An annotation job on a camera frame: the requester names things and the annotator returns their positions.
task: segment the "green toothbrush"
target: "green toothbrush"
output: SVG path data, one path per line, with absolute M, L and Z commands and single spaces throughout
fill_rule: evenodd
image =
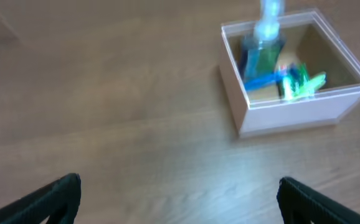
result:
M 299 88 L 298 93 L 293 95 L 292 101 L 297 99 L 311 96 L 312 93 L 319 90 L 325 84 L 326 74 L 325 72 L 320 72 L 314 78 L 307 81 L 303 86 Z

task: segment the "wooden floor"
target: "wooden floor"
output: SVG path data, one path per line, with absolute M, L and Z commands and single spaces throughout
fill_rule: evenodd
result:
M 155 0 L 0 44 L 0 207 L 77 172 L 76 223 L 281 223 L 290 175 L 360 213 L 360 105 L 337 127 L 237 139 L 220 23 L 257 3 Z M 309 7 L 360 59 L 360 1 L 287 6 Z

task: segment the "green object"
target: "green object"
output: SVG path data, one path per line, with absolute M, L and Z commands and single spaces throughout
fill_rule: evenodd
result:
M 295 101 L 300 98 L 314 96 L 315 91 L 319 90 L 325 84 L 326 74 L 321 72 L 310 80 L 306 64 L 285 66 L 288 74 L 278 84 L 280 95 L 284 100 Z
M 299 88 L 297 94 L 294 95 L 294 100 L 312 96 L 315 91 L 319 90 L 325 84 L 326 74 L 325 72 L 321 72 L 317 74 L 314 78 L 306 82 L 303 86 Z

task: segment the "toothbrush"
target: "toothbrush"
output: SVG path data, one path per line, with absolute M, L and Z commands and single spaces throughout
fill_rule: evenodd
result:
M 311 93 L 314 93 L 315 91 L 323 87 L 326 82 L 325 78 L 325 72 L 317 74 L 317 76 L 315 76 L 299 88 L 299 92 L 297 94 L 294 94 L 294 98 L 292 99 L 292 101 L 303 97 L 311 96 Z
M 274 73 L 269 73 L 263 75 L 260 78 L 254 78 L 244 84 L 246 91 L 258 90 L 260 88 L 272 85 L 276 82 L 283 80 L 283 78 L 288 74 L 287 70 L 280 70 Z

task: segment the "blue bottle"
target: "blue bottle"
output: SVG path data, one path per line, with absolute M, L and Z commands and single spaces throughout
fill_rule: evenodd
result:
M 283 11 L 282 1 L 263 0 L 262 18 L 256 23 L 253 34 L 246 35 L 242 40 L 239 71 L 244 83 L 275 70 L 278 56 L 285 45 L 278 23 L 278 16 Z

